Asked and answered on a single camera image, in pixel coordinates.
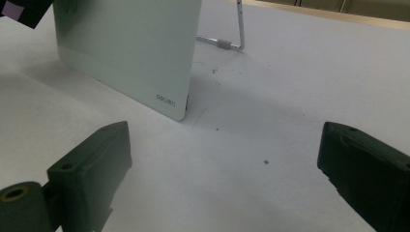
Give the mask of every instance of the metal bracket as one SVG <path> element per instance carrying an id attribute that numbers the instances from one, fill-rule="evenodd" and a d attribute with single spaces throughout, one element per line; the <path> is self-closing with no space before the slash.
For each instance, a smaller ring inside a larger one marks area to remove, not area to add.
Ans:
<path id="1" fill-rule="evenodd" d="M 244 13 L 242 7 L 242 0 L 236 1 L 237 10 L 238 10 L 238 21 L 239 21 L 239 34 L 241 38 L 241 44 L 236 45 L 232 44 L 230 41 L 225 40 L 217 40 L 211 39 L 204 36 L 196 36 L 196 40 L 199 42 L 203 42 L 205 44 L 215 45 L 219 48 L 226 49 L 226 50 L 234 50 L 234 51 L 241 51 L 245 48 L 245 30 L 244 30 Z"/>

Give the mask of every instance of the screw hole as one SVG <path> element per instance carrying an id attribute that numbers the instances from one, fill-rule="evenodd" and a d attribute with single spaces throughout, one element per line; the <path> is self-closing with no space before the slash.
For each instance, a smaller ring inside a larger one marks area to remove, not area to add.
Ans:
<path id="1" fill-rule="evenodd" d="M 73 168 L 73 165 L 72 165 L 71 163 L 64 164 L 64 165 L 61 167 L 61 169 L 63 169 L 63 170 L 70 170 L 70 169 L 72 169 L 72 168 Z"/>
<path id="2" fill-rule="evenodd" d="M 12 199 L 20 196 L 24 192 L 23 189 L 15 189 L 9 193 L 6 194 L 6 199 Z"/>
<path id="3" fill-rule="evenodd" d="M 9 190 L 5 194 L 1 195 L 0 200 L 3 202 L 16 201 L 17 199 L 27 194 L 27 192 L 28 192 L 27 187 L 14 188 L 14 189 Z"/>

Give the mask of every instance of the logo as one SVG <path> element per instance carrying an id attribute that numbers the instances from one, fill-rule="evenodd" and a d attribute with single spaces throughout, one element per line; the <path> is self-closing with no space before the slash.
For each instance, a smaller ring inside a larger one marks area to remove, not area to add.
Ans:
<path id="1" fill-rule="evenodd" d="M 161 95 L 157 95 L 157 99 L 160 100 L 161 102 L 167 103 L 167 104 L 175 107 L 175 101 L 172 101 L 171 99 L 168 99 L 168 98 L 163 97 Z"/>

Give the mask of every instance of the black plastic part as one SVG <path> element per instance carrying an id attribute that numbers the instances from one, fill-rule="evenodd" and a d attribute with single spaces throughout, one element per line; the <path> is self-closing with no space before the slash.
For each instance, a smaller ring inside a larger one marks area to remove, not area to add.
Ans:
<path id="1" fill-rule="evenodd" d="M 3 10 L 6 0 L 2 0 L 2 2 L 3 6 L 1 9 Z M 54 0 L 7 0 L 7 2 L 24 8 L 18 22 L 34 29 L 42 20 Z"/>
<path id="2" fill-rule="evenodd" d="M 409 157 L 360 130 L 326 123 L 318 167 L 376 231 L 410 231 Z"/>
<path id="3" fill-rule="evenodd" d="M 52 231 L 40 184 L 26 182 L 0 191 L 0 231 Z"/>
<path id="4" fill-rule="evenodd" d="M 51 188 L 50 183 L 43 186 L 43 195 L 45 204 L 48 211 L 48 220 L 51 225 L 52 231 L 55 231 L 60 227 L 64 208 L 62 207 L 62 201 L 60 195 Z"/>
<path id="5" fill-rule="evenodd" d="M 48 170 L 62 199 L 65 232 L 100 232 L 115 191 L 132 166 L 127 122 L 99 129 Z"/>
<path id="6" fill-rule="evenodd" d="M 3 16 L 1 13 L 3 12 L 3 8 L 5 4 L 6 4 L 6 0 L 0 0 L 0 17 Z"/>

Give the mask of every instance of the white table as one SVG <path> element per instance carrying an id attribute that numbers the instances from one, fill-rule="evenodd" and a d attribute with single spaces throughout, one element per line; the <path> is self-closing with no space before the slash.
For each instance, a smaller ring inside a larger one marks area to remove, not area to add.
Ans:
<path id="1" fill-rule="evenodd" d="M 127 120 L 134 165 L 104 231 L 373 231 L 317 169 L 321 130 L 348 124 L 410 154 L 410 32 L 245 11 L 244 52 L 197 44 L 181 123 L 61 63 L 52 12 L 34 31 L 0 19 L 0 189 L 45 184 Z M 202 12 L 200 34 L 237 36 L 231 4 Z"/>

